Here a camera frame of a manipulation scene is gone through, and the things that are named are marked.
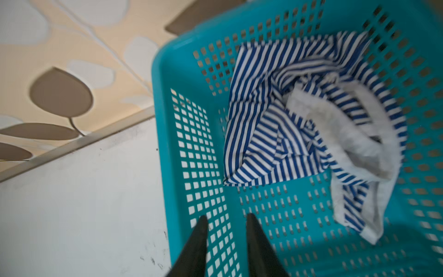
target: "laundry basket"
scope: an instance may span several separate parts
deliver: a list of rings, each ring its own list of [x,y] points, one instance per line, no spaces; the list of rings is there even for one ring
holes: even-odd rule
[[[367,31],[366,59],[408,119],[408,149],[372,246],[333,218],[330,173],[225,187],[223,146],[239,45]],[[254,1],[165,46],[153,89],[171,261],[201,215],[207,276],[247,277],[245,221],[254,213],[293,276],[443,275],[443,31],[416,0]]]

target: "turquoise basket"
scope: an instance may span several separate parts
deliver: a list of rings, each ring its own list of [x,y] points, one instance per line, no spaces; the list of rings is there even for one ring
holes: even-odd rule
[[[165,46],[152,72],[172,263],[207,215],[207,276],[247,277],[245,215],[254,213],[293,277],[441,276],[440,24],[415,0],[257,0]],[[221,185],[239,45],[342,30],[369,32],[365,56],[408,118],[404,168],[376,246],[334,221],[330,173],[264,187]]]

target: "white leaf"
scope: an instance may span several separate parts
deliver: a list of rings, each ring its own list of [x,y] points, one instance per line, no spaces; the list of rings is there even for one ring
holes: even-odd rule
[[[18,118],[11,117],[5,114],[0,114],[0,129],[4,129],[22,123],[23,121],[21,121]]]
[[[92,26],[118,23],[126,15],[128,0],[58,0],[83,22]]]
[[[95,63],[70,60],[67,71],[79,78],[89,88],[99,89],[114,83],[114,70]]]
[[[151,81],[151,67],[158,46],[145,37],[136,37],[126,47],[123,57],[127,65],[145,81]]]
[[[48,21],[29,2],[0,0],[0,43],[38,44],[48,36]]]
[[[154,105],[154,99],[143,94],[126,97],[122,99],[121,102],[137,105],[141,109],[146,109]]]

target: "vine stem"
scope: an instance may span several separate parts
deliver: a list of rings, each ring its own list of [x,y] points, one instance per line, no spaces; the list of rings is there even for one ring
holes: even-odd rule
[[[75,127],[74,121],[72,121],[72,117],[69,117],[68,119],[72,128],[74,128],[74,130],[76,130],[82,137],[84,137],[85,135],[82,132],[80,132],[80,130],[77,127]]]
[[[89,36],[91,36],[91,38],[98,45],[106,49],[114,57],[114,59],[148,91],[149,96],[152,96],[151,88],[149,88],[149,86],[144,82],[143,79],[137,76],[137,74],[134,72],[134,70],[132,70],[131,67],[129,67],[122,59],[120,59],[117,53],[114,52],[114,50],[112,50],[109,45],[107,45],[103,40],[101,40],[97,36],[97,34],[95,33],[94,29],[91,26],[83,22],[83,20],[81,20],[69,8],[65,7],[58,0],[53,0],[53,3],[61,11],[63,11],[69,18],[71,18],[72,21],[74,21],[77,25],[79,25]]]

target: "blue and white striped fabric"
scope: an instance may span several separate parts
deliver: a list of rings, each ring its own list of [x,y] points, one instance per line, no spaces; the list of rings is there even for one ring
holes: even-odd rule
[[[343,184],[345,220],[362,231],[359,215],[368,182],[344,171],[323,142],[315,124],[283,103],[294,87],[335,104],[362,132],[377,132],[359,101],[336,86],[358,80],[384,107],[400,149],[406,145],[406,123],[390,91],[362,58],[369,44],[365,33],[244,44],[233,74],[225,141],[225,180],[228,186],[257,186],[312,176],[331,168]]]

